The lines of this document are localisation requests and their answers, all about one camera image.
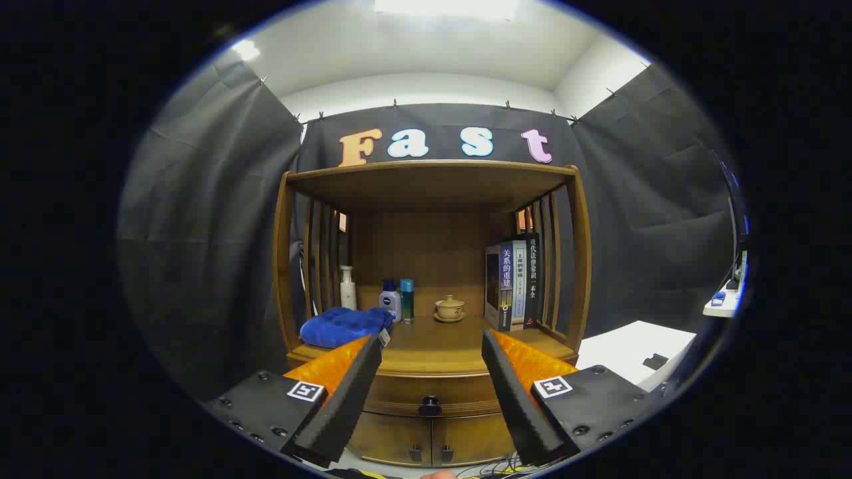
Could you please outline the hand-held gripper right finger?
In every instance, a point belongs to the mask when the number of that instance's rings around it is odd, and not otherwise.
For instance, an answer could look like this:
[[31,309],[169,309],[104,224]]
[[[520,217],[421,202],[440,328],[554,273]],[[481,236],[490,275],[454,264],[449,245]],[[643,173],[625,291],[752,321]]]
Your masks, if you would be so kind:
[[545,466],[626,434],[664,402],[600,365],[578,369],[501,331],[483,333],[481,355],[514,448]]

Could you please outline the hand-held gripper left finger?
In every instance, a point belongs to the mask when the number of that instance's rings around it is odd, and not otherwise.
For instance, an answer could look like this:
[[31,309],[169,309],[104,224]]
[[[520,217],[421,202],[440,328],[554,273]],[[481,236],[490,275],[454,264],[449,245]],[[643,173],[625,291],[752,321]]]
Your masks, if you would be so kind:
[[367,335],[288,373],[253,373],[203,407],[272,454],[328,467],[349,444],[380,364],[381,340]]

